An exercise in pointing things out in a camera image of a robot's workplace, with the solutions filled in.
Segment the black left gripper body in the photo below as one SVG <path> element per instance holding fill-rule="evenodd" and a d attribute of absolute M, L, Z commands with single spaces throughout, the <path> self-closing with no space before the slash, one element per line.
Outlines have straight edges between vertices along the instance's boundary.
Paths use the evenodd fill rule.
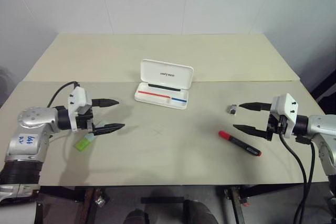
<path fill-rule="evenodd" d="M 76 116 L 77 129 L 92 131 L 93 128 L 93 112 L 92 108 L 89 108 L 84 114 Z"/>

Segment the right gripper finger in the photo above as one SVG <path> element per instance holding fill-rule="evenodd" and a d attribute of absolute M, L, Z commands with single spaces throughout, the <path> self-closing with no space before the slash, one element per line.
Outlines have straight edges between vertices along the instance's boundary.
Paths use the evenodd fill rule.
<path fill-rule="evenodd" d="M 252 111 L 270 111 L 271 103 L 251 102 L 240 104 L 239 107 Z"/>
<path fill-rule="evenodd" d="M 233 124 L 233 127 L 252 136 L 267 138 L 267 132 L 258 130 L 255 127 L 248 126 L 248 125 L 241 125 L 241 124 Z"/>

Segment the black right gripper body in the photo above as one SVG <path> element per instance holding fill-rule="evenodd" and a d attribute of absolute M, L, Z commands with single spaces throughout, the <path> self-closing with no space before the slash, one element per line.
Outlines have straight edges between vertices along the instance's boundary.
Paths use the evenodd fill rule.
<path fill-rule="evenodd" d="M 270 113 L 267 128 L 266 128 L 266 137 L 268 141 L 272 140 L 274 134 L 279 135 L 280 133 L 284 136 L 288 125 L 288 119 L 284 115 L 276 117 Z"/>

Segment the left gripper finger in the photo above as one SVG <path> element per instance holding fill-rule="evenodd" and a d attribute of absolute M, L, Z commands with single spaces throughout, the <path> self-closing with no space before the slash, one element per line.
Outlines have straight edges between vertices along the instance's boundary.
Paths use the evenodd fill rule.
<path fill-rule="evenodd" d="M 119 104 L 118 101 L 113 99 L 92 99 L 92 107 L 106 108 Z"/>
<path fill-rule="evenodd" d="M 95 127 L 94 125 L 92 125 L 91 133 L 94 136 L 110 134 L 112 132 L 122 129 L 124 126 L 125 124 L 122 123 L 105 124 L 104 126 L 101 127 Z"/>

